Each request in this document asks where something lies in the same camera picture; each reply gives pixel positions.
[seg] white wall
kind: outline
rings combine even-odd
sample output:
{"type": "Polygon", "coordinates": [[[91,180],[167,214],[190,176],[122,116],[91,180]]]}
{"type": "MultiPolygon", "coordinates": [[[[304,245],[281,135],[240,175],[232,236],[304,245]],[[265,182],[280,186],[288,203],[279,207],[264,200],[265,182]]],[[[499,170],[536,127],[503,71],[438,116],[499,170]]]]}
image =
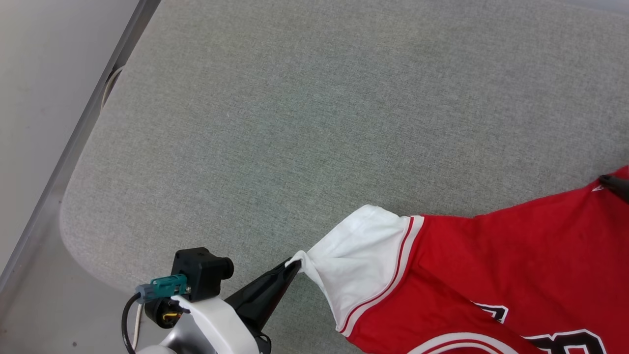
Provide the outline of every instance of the white wall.
{"type": "Polygon", "coordinates": [[[137,4],[0,1],[0,273],[137,4]]]}

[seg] black cable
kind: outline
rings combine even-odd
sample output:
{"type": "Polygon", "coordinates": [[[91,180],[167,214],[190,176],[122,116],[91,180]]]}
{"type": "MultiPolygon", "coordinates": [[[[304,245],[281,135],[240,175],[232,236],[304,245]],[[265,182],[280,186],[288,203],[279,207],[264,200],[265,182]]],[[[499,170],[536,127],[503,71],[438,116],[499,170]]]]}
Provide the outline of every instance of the black cable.
{"type": "Polygon", "coordinates": [[[125,344],[125,348],[129,354],[135,354],[135,350],[133,349],[133,345],[129,340],[129,331],[126,328],[126,322],[129,318],[129,310],[131,309],[131,305],[140,298],[140,293],[136,293],[132,296],[129,301],[126,302],[125,308],[122,310],[122,341],[125,344]]]}

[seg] gray fabric surface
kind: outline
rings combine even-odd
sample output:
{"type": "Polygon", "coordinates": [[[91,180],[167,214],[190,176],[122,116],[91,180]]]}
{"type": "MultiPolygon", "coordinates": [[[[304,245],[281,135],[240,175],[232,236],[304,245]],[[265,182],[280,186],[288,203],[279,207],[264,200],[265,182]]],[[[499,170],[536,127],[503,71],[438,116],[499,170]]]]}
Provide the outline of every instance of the gray fabric surface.
{"type": "MultiPolygon", "coordinates": [[[[74,171],[64,241],[131,292],[174,251],[232,293],[363,204],[471,216],[629,161],[629,21],[541,0],[163,0],[74,171]]],[[[274,353],[355,350],[305,277],[274,353]]]]}

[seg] red jersey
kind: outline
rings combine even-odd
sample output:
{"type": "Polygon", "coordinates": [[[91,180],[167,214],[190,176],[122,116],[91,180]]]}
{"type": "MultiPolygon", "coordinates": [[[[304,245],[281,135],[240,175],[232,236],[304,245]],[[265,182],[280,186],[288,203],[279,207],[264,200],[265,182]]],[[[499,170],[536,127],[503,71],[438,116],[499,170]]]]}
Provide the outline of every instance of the red jersey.
{"type": "Polygon", "coordinates": [[[366,205],[296,259],[367,353],[627,350],[629,204],[598,182],[471,219],[366,205]]]}

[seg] cable connector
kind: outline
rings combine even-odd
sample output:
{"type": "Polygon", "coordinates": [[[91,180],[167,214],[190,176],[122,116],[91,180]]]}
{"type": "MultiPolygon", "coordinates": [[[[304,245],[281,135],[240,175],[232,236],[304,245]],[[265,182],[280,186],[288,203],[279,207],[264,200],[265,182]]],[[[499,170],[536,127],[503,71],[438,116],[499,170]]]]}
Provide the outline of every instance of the cable connector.
{"type": "Polygon", "coordinates": [[[187,288],[186,276],[175,274],[169,277],[153,279],[149,284],[138,285],[135,288],[135,292],[140,293],[140,298],[137,299],[137,302],[144,304],[162,297],[184,295],[190,291],[187,288]]]}

